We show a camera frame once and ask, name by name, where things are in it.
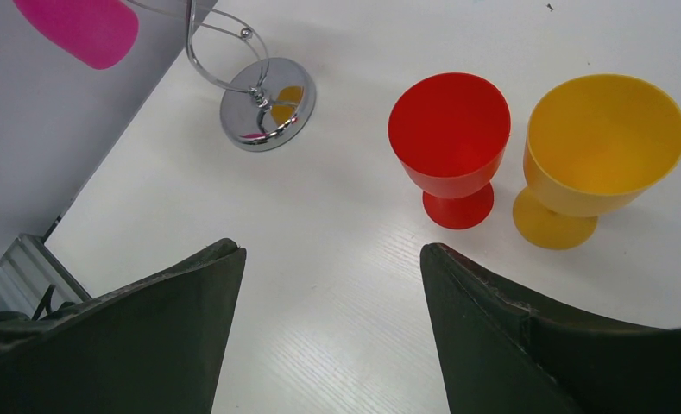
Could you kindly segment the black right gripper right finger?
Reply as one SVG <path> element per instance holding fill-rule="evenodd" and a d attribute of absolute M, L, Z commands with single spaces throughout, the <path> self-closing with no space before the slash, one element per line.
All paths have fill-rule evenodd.
<path fill-rule="evenodd" d="M 453 413 L 681 413 L 681 328 L 547 297 L 442 243 L 420 271 Z"/>

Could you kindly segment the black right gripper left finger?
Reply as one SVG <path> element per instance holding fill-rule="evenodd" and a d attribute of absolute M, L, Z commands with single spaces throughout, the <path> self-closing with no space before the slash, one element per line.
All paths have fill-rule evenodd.
<path fill-rule="evenodd" d="M 0 311 L 0 413 L 209 413 L 247 259 L 228 238 L 47 315 Z"/>

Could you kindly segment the red wine glass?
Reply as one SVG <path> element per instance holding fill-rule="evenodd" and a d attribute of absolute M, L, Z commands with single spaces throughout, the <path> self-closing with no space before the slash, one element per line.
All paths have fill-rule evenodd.
<path fill-rule="evenodd" d="M 507 100 L 493 83 L 464 72 L 420 80 L 394 104 L 387 132 L 433 222 L 460 230 L 486 219 L 511 135 Z"/>

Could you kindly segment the yellow wine glass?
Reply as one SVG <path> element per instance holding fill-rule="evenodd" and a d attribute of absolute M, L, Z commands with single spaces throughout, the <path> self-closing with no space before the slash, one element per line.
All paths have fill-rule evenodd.
<path fill-rule="evenodd" d="M 622 74 L 568 80 L 529 117 L 514 225 L 540 248 L 577 247 L 679 161 L 681 109 L 665 91 Z"/>

